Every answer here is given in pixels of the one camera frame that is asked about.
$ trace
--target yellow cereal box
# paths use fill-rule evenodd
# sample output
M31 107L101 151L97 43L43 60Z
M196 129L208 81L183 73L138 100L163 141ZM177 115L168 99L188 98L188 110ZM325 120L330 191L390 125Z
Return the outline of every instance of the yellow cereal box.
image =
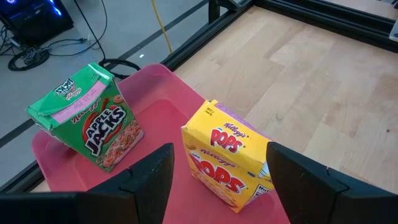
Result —
M192 175L238 213L274 189L266 162L271 141L213 100L182 127Z

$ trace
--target yellow cable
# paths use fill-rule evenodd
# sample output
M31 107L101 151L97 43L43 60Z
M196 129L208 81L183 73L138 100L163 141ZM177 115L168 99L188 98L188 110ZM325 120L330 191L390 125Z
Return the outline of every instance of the yellow cable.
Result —
M167 46L169 47L169 51L170 51L170 54L171 54L173 52L172 46L170 44L169 38L167 37L166 30L164 29L162 21L160 20L159 13L157 13L155 0L151 0L151 1L152 1L152 7L154 8L154 11L155 11L155 14L156 14L156 19L159 22L160 28L162 28L163 35L166 38Z

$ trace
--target wooden table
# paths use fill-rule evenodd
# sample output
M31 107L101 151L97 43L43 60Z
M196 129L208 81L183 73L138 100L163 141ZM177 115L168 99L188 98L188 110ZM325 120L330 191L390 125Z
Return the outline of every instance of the wooden table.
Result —
M281 144L398 194L397 62L252 7L175 73Z

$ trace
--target apple jacks cereal box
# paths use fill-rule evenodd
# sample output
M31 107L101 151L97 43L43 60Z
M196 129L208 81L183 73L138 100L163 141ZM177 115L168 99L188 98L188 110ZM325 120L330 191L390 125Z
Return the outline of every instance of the apple jacks cereal box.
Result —
M105 171L111 171L144 134L112 73L94 63L29 106L27 113Z
M182 138L192 175L238 213L274 189L266 162L271 140L224 109L206 101L182 127Z

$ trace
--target pink plastic tray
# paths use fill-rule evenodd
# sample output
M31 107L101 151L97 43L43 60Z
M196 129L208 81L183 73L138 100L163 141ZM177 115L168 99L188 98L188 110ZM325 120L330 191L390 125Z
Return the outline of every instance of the pink plastic tray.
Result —
M180 127L204 99L172 72L163 65L149 65L123 80L119 87L142 126L144 137L112 172L106 173L39 131L33 138L32 150L51 191L86 191L164 143L173 142L174 177L164 223L289 223L275 192L259 197L235 214L191 176Z

